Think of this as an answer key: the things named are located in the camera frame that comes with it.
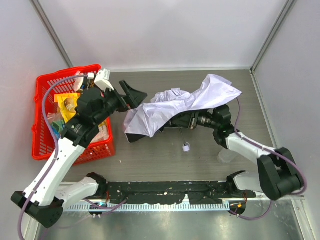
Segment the lavender folding umbrella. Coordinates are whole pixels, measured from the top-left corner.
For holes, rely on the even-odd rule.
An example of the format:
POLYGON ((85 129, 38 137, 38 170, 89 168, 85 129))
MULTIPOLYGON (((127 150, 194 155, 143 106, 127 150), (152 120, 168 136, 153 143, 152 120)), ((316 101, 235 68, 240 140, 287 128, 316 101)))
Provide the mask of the lavender folding umbrella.
POLYGON ((193 110, 208 110, 227 105, 241 95, 225 78, 209 74, 193 93, 173 88, 157 93, 149 103, 129 110, 124 120, 124 134, 129 143, 154 137, 174 116, 193 110))

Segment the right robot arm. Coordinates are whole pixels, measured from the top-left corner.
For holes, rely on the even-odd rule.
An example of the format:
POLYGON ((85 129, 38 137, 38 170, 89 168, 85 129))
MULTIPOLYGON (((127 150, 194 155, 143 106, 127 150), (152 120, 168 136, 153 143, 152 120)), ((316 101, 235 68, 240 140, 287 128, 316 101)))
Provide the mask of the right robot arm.
POLYGON ((237 153, 257 165, 258 172, 239 171, 227 177, 230 187, 239 191, 255 191, 276 201, 297 194, 306 183, 291 152, 285 148, 264 146, 237 130, 232 124, 230 108, 225 104, 213 112, 190 110, 172 117, 164 128, 194 129, 202 126, 213 130, 215 142, 224 150, 237 153))

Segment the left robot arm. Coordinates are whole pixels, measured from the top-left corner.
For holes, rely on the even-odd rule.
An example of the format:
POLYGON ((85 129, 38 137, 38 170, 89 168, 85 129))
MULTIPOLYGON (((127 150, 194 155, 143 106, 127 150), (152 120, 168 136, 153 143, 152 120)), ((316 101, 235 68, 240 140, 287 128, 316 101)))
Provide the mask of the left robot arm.
POLYGON ((137 108, 148 96, 124 80, 119 84, 124 95, 110 86, 93 87, 82 92, 75 116, 67 122, 60 139, 55 140, 55 150, 43 169, 24 191, 13 193, 11 201, 21 208, 21 212, 45 228, 55 225, 69 206, 106 193, 107 181, 94 172, 70 187, 58 188, 74 162, 99 133, 99 125, 114 112, 137 108))

